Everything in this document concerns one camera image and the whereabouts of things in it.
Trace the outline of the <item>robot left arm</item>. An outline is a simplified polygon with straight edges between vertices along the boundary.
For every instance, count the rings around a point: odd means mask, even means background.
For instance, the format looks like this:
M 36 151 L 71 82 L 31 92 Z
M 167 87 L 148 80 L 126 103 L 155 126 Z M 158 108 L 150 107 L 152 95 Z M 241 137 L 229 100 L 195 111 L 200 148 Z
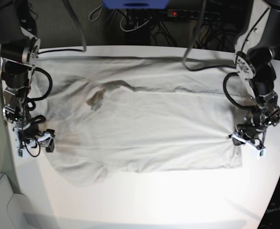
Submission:
M 228 137 L 236 146 L 249 145 L 261 152 L 265 150 L 268 127 L 280 123 L 278 95 L 274 91 L 276 72 L 271 63 L 280 46 L 280 0 L 233 0 L 222 9 L 221 16 L 237 27 L 235 59 L 231 65 L 204 66 L 201 70 L 234 69 L 225 76 L 223 91 L 234 106 L 248 113 Z M 235 76 L 241 79 L 253 105 L 241 105 L 229 95 L 227 83 Z

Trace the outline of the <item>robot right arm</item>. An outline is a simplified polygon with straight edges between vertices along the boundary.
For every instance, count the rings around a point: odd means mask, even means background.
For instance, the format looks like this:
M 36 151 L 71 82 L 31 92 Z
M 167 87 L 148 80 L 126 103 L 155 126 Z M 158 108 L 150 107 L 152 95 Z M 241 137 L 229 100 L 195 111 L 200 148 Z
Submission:
M 55 131 L 42 131 L 39 124 L 46 122 L 43 115 L 32 117 L 36 102 L 48 97 L 53 82 L 50 74 L 37 67 L 41 40 L 27 0 L 0 0 L 0 79 L 6 84 L 3 92 L 3 119 L 14 125 L 17 153 L 23 156 L 30 148 L 54 151 Z M 49 86 L 44 95 L 29 98 L 35 72 L 47 77 Z

